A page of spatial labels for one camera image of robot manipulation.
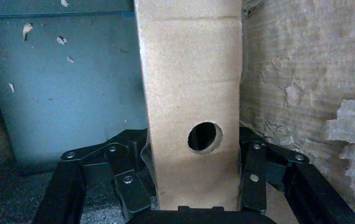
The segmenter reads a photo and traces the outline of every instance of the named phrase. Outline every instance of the black bar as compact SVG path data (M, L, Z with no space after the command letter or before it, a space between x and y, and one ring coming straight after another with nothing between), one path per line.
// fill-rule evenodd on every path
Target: black bar
M134 217L129 224L276 224L255 211L224 211L222 207L191 209L179 206L177 211L149 210Z
M355 213L314 165L297 164L289 172L285 197L300 224L355 224Z
M265 213L266 198L266 146L261 142L241 144L242 174L239 193L241 210Z
M79 224L85 183L78 162L60 162L37 210L34 224Z

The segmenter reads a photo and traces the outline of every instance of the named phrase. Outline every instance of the crumbling wall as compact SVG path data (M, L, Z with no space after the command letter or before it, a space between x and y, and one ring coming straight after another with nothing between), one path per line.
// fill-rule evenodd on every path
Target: crumbling wall
M355 146L326 127L355 100L355 0L244 0L243 14L241 124L308 155L355 207Z

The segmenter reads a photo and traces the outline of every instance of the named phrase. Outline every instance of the dark floor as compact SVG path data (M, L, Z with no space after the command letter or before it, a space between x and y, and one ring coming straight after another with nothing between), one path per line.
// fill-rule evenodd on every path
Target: dark floor
M155 190L147 170L140 176L155 202ZM21 177L17 165L9 160L0 167L0 223L31 223L52 173ZM123 218L110 184L99 183L87 189L81 223L122 224Z

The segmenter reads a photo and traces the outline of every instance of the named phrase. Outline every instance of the hole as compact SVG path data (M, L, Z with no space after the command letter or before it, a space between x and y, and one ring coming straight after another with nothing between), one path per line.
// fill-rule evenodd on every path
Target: hole
M220 127L211 122L204 122L191 130L187 143L194 152L208 154L220 145L221 139Z

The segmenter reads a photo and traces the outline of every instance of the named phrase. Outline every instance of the paint chip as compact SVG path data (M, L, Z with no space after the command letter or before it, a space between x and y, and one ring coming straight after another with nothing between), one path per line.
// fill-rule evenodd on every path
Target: paint chip
M9 83L8 85L10 86L11 92L14 93L15 92L14 84Z
M65 43L67 42L67 39L62 36L58 36L57 41L58 41L58 43L65 45Z
M61 5L65 6L65 7L69 7L69 4L67 3L66 0L61 0Z
M23 26L22 35L24 41L28 39L28 33L31 30L33 30L33 26L31 23L26 23L25 26Z
M69 56L67 56L66 60L67 60L68 62L70 62L70 63L74 63L73 59L72 59L71 57L69 57Z

